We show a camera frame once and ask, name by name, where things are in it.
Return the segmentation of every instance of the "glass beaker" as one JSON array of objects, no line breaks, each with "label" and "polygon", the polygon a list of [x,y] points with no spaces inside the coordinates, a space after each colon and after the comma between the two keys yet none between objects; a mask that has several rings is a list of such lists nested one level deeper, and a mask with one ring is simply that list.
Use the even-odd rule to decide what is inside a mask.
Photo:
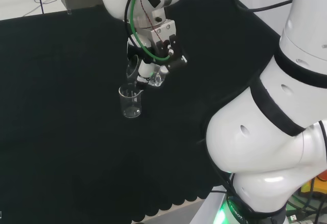
[{"label": "glass beaker", "polygon": [[122,113],[126,118],[136,118],[141,114],[142,90],[134,84],[125,84],[119,88]]}]

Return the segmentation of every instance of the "clear glass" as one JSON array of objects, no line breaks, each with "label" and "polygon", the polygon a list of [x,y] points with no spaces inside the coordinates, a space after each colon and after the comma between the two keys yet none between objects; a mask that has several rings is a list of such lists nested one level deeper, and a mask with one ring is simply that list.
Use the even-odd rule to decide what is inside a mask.
[{"label": "clear glass", "polygon": [[125,84],[119,88],[122,113],[126,118],[136,118],[140,116],[142,91],[138,90],[134,84]]},{"label": "clear glass", "polygon": [[161,66],[155,65],[153,75],[150,78],[149,85],[153,87],[160,87],[165,81],[166,75],[160,72]]},{"label": "clear glass", "polygon": [[138,56],[133,56],[130,60],[127,60],[127,69],[126,77],[129,82],[134,82],[138,76],[138,68],[141,61],[138,59]]}]

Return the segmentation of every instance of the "green led light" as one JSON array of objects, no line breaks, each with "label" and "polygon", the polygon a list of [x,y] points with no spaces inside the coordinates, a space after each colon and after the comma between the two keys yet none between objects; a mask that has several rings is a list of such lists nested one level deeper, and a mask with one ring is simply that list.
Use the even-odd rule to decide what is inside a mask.
[{"label": "green led light", "polygon": [[220,210],[218,211],[214,223],[213,224],[228,224],[228,220],[226,218],[224,209],[227,206],[226,202],[222,205],[222,207],[220,208]]},{"label": "green led light", "polygon": [[223,224],[223,222],[225,221],[225,213],[223,210],[218,211],[216,218],[214,220],[214,224]]}]

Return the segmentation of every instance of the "robotic arm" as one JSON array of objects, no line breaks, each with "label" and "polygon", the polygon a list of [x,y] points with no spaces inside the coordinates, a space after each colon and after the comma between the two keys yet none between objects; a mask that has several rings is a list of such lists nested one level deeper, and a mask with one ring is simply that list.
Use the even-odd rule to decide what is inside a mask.
[{"label": "robotic arm", "polygon": [[[160,87],[167,74],[186,65],[176,36],[175,21],[166,19],[164,7],[179,0],[103,0],[108,12],[125,20],[129,41],[128,78],[144,90]],[[132,32],[129,33],[129,19]]]},{"label": "robotic arm", "polygon": [[[131,66],[137,66],[135,55],[142,60],[135,77],[141,89],[159,87],[171,69],[187,63],[175,22],[163,10],[178,0],[150,1],[103,0],[115,18],[124,19],[126,9],[136,27],[127,55]],[[266,69],[208,125],[211,160],[235,173],[225,185],[229,222],[257,224],[274,216],[282,216],[274,223],[284,222],[288,198],[327,169],[327,120],[321,122],[327,118],[326,3],[293,1],[279,50]]]}]

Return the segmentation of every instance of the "white robotic arm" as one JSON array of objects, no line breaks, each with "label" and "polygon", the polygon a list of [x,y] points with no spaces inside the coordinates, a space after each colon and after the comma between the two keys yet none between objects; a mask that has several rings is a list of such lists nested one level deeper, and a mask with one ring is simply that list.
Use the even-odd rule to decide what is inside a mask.
[{"label": "white robotic arm", "polygon": [[[124,19],[127,1],[103,0],[118,19]],[[153,47],[155,54],[160,53],[160,36],[166,42],[176,35],[174,21],[166,19],[162,8],[177,1],[160,0],[153,7],[148,0],[136,0],[132,21],[143,45]],[[260,77],[208,125],[212,161],[236,173],[235,191],[255,212],[278,212],[297,188],[327,169],[327,121],[318,123],[327,118],[326,3],[293,1],[280,50]],[[128,46],[135,47],[132,41]],[[142,61],[139,77],[145,83],[155,65]]]}]

